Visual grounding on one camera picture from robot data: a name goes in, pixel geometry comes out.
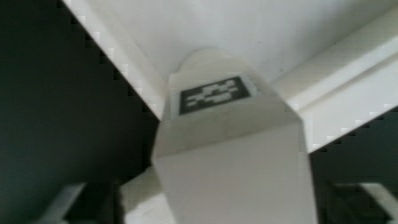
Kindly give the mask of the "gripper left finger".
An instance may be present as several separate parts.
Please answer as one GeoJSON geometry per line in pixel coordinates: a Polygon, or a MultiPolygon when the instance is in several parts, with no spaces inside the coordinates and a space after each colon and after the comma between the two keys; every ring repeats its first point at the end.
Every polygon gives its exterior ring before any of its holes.
{"type": "Polygon", "coordinates": [[[123,224],[120,185],[67,185],[35,224],[123,224]]]}

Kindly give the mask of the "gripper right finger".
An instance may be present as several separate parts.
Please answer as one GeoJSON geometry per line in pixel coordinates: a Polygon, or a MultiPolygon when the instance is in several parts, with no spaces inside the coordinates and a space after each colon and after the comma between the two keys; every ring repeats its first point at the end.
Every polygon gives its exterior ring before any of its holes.
{"type": "Polygon", "coordinates": [[[324,202],[324,224],[398,224],[398,197],[383,183],[331,183],[324,202]]]}

